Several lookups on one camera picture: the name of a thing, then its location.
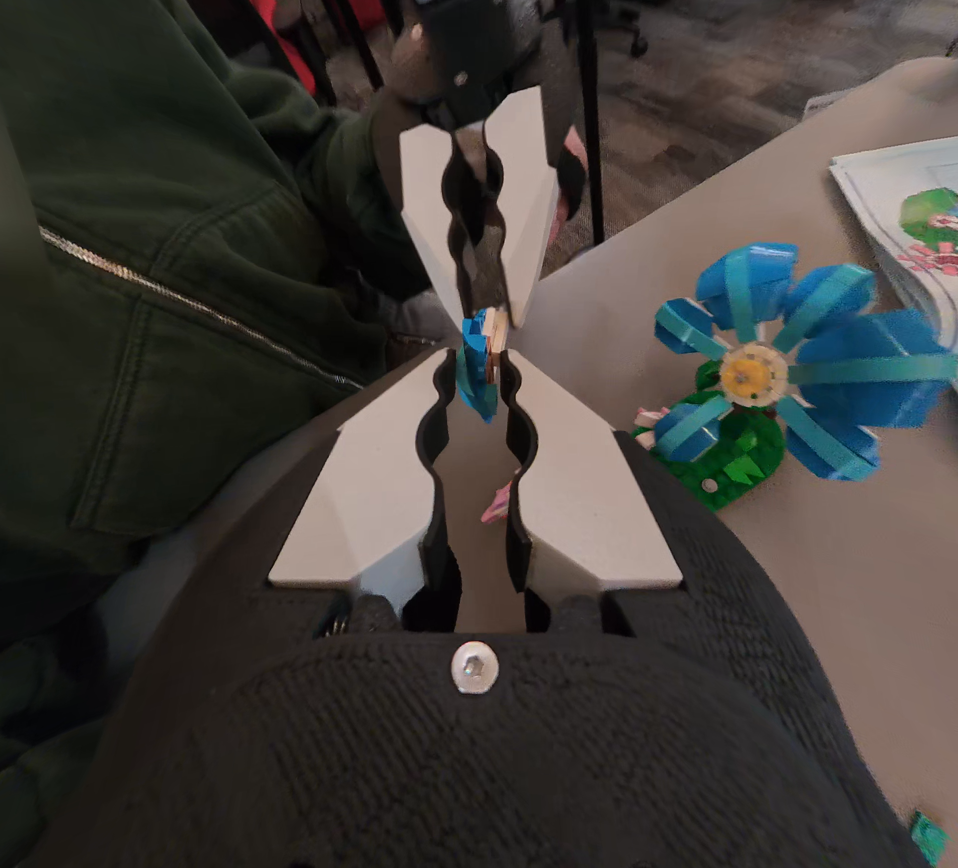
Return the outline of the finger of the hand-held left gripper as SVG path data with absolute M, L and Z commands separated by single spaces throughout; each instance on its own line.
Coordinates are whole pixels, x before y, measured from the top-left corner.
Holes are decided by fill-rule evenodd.
M 448 131 L 431 124 L 400 138 L 402 218 L 443 308 L 454 321 L 476 314 L 476 247 L 483 195 L 473 167 Z
M 518 330 L 540 278 L 559 195 L 541 87 L 508 95 L 485 120 L 482 137 L 486 177 L 498 179 L 479 247 L 483 305 L 505 309 Z

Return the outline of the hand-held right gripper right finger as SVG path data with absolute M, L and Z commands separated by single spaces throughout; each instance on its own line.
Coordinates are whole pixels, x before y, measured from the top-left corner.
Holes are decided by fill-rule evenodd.
M 548 607 L 620 590 L 666 590 L 682 574 L 641 490 L 639 446 L 515 350 L 501 357 L 509 488 L 506 557 L 519 593 Z

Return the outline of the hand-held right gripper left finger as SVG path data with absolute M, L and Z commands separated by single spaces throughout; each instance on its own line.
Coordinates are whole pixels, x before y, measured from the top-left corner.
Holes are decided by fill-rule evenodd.
M 337 430 L 268 574 L 274 587 L 385 598 L 401 614 L 449 561 L 435 462 L 449 445 L 456 353 L 441 348 Z

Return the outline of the blue lego petal piece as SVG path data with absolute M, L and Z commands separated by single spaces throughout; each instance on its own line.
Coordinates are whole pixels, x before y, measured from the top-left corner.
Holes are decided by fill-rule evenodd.
M 488 307 L 461 324 L 457 352 L 456 386 L 463 402 L 490 424 L 498 407 L 498 380 L 502 353 L 510 335 L 509 313 Z

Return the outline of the blue lego flower model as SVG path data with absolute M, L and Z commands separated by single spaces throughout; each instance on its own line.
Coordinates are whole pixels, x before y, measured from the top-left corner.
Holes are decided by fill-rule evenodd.
M 956 377 L 956 355 L 916 309 L 873 312 L 872 271 L 856 263 L 795 277 L 798 249 L 757 242 L 670 299 L 654 335 L 702 359 L 696 389 L 640 409 L 632 438 L 717 512 L 791 455 L 818 479 L 861 482 L 880 467 L 877 428 L 910 429 Z

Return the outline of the person's left forearm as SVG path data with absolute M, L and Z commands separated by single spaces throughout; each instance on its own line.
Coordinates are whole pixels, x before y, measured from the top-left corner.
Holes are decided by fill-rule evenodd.
M 401 215 L 400 136 L 421 120 L 386 88 L 361 111 L 314 106 L 297 119 L 301 194 L 343 261 L 397 301 L 431 287 Z

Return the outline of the pink lego piece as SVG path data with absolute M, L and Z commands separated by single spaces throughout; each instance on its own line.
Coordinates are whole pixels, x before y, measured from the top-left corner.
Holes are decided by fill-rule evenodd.
M 504 521 L 509 515 L 509 502 L 511 497 L 512 484 L 520 477 L 521 468 L 518 468 L 502 488 L 498 489 L 492 499 L 492 502 L 481 515 L 483 525 L 492 525 L 499 521 Z

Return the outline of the lego instruction booklet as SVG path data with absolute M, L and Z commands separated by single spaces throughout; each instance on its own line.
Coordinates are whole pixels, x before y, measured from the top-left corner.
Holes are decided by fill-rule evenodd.
M 957 351 L 957 138 L 836 157 L 832 178 L 903 305 Z

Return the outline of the small green lego piece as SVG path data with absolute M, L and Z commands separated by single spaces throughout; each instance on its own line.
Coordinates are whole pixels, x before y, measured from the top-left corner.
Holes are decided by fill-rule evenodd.
M 925 812 L 914 810 L 909 819 L 908 834 L 928 865 L 938 867 L 951 841 L 945 829 Z

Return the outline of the person's left hand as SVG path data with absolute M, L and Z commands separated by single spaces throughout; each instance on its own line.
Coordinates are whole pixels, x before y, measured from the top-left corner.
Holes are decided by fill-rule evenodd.
M 441 60 L 424 24 L 414 23 L 397 39 L 384 75 L 386 89 L 414 106 L 435 103 L 445 91 Z

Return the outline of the black metal pole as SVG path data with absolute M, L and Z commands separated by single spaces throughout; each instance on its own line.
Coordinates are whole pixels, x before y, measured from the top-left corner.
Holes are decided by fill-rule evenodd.
M 593 249 L 598 248 L 605 241 L 604 189 L 598 106 L 598 49 L 595 38 L 594 1 L 576 0 L 575 3 Z

